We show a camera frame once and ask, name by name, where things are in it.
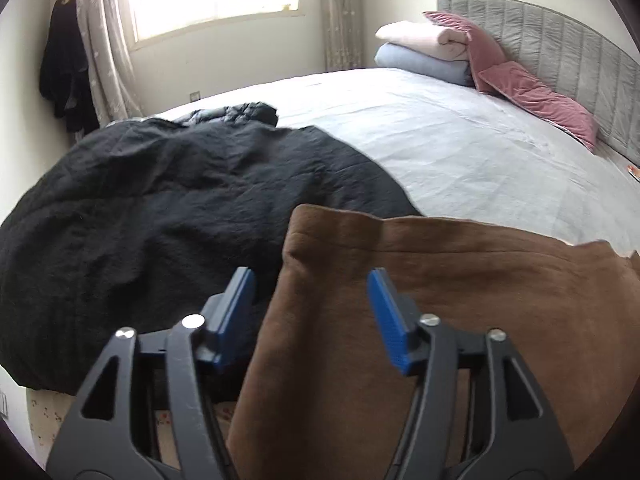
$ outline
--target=brown garment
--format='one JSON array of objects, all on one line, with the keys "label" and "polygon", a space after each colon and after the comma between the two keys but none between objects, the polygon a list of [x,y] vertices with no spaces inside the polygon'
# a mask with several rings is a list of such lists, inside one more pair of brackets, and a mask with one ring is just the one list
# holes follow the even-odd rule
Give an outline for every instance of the brown garment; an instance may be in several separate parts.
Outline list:
[{"label": "brown garment", "polygon": [[576,465],[638,380],[637,253],[476,222],[299,206],[230,428],[244,480],[384,477],[415,382],[386,356],[366,294],[374,267],[423,312],[472,332],[506,330]]}]

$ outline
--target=metal screw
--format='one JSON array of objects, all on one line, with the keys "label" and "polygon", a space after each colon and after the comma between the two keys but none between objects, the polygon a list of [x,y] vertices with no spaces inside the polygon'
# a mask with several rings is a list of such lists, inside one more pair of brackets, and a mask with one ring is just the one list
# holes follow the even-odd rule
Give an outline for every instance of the metal screw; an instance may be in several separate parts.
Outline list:
[{"label": "metal screw", "polygon": [[420,323],[424,326],[438,326],[440,324],[440,318],[435,314],[422,314],[420,316]]},{"label": "metal screw", "polygon": [[136,335],[136,330],[130,326],[123,326],[116,330],[116,337],[118,339],[131,339]]},{"label": "metal screw", "polygon": [[197,328],[204,325],[204,316],[201,314],[190,314],[182,320],[182,326],[185,328]]},{"label": "metal screw", "polygon": [[507,334],[499,328],[492,328],[491,330],[489,330],[489,338],[491,338],[493,341],[501,343],[505,341],[505,339],[507,339]]}]

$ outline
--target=wall socket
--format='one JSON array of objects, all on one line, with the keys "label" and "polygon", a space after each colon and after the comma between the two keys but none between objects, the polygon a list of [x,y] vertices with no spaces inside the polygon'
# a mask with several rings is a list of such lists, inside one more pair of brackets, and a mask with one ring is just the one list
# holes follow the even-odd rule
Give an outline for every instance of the wall socket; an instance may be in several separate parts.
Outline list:
[{"label": "wall socket", "polygon": [[6,395],[0,390],[0,415],[9,418],[9,405],[6,402]]}]

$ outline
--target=window frame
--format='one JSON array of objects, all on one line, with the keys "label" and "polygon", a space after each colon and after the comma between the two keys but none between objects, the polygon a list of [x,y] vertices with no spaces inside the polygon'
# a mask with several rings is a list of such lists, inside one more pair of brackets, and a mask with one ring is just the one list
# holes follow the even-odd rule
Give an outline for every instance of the window frame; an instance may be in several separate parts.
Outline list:
[{"label": "window frame", "polygon": [[191,23],[185,27],[168,30],[151,38],[136,40],[134,15],[131,12],[129,0],[118,0],[118,9],[120,11],[120,21],[124,31],[127,48],[130,52],[134,52],[146,46],[161,43],[168,38],[181,36],[194,30],[203,28],[217,27],[228,23],[250,22],[253,20],[267,20],[270,18],[296,18],[305,16],[306,0],[298,0],[298,8],[296,10],[276,10],[275,12],[254,12],[253,14],[243,14],[241,16],[229,16],[228,18],[209,18],[197,23]]}]

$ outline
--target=blue folded blanket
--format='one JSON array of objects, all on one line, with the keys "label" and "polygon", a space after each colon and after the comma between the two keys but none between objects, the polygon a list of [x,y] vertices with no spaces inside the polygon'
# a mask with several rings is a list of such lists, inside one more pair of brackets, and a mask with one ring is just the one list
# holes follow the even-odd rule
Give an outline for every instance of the blue folded blanket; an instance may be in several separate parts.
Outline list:
[{"label": "blue folded blanket", "polygon": [[443,61],[393,43],[381,46],[375,61],[380,68],[401,68],[455,85],[474,85],[468,61]]}]

